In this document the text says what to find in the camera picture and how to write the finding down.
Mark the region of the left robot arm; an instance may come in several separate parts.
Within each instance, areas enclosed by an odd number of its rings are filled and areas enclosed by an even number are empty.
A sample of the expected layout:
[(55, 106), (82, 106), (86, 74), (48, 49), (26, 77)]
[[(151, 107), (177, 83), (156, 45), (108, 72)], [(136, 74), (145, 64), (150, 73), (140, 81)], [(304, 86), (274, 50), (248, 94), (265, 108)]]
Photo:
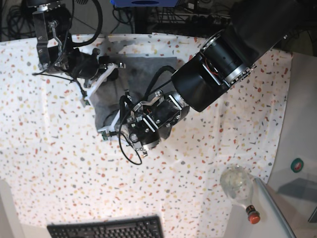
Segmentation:
[(179, 69), (161, 67), (140, 99), (120, 98), (113, 125), (100, 129), (103, 139), (124, 139), (146, 154), (190, 109), (203, 111), (237, 82), (246, 78), (255, 62), (302, 19), (314, 0), (243, 0), (231, 23), (213, 34)]

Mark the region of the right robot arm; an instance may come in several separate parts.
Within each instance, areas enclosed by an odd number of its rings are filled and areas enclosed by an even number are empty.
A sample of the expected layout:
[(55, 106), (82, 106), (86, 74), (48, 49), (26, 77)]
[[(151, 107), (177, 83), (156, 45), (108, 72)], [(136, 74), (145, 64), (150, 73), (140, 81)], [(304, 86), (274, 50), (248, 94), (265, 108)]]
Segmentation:
[(74, 42), (70, 29), (75, 10), (68, 10), (59, 0), (28, 0), (28, 7), (36, 8), (32, 13), (37, 38), (39, 74), (59, 77), (67, 75), (66, 80), (79, 86), (82, 96), (99, 77), (108, 71), (109, 58), (100, 56), (94, 48), (91, 54), (83, 53), (80, 48), (92, 44), (100, 35), (103, 26), (103, 12), (99, 1), (93, 4), (97, 10), (97, 29), (87, 41)]

